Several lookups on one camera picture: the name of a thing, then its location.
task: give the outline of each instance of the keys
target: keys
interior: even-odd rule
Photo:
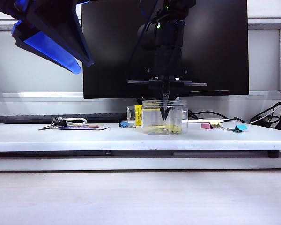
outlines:
[[[38,130],[53,129],[53,128],[55,128],[55,127],[57,127],[57,125],[51,123],[50,125],[45,126],[45,127],[43,127],[43,128],[40,128],[40,129],[38,129]]]
[[[66,123],[66,121],[64,121],[64,119],[62,117],[56,117],[53,119],[53,121],[51,122],[50,125],[40,128],[38,130],[53,129],[55,127],[64,127],[66,125],[67,125],[67,123]]]

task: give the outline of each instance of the black foot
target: black foot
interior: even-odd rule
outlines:
[[[280,151],[267,151],[267,156],[269,158],[278,158]]]

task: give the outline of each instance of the blue light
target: blue light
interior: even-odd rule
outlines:
[[[15,1],[15,6],[21,11],[25,12],[30,0],[17,0]]]
[[[22,21],[21,21],[21,20],[19,20],[18,22],[16,22],[16,23],[14,24],[13,29],[12,29],[12,31],[11,31],[11,34],[13,34],[13,33],[14,33],[15,28],[16,28],[18,25],[20,25],[20,23],[22,23]]]
[[[43,32],[38,32],[24,42],[63,65],[74,74],[81,72],[81,68],[76,59]]]

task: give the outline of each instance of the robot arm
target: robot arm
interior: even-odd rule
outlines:
[[[78,74],[75,58],[87,66],[94,63],[75,10],[88,1],[0,0],[0,11],[19,20],[12,30],[18,47]]]

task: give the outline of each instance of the gray table surface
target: gray table surface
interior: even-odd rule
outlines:
[[[281,225],[281,170],[0,173],[0,225]]]

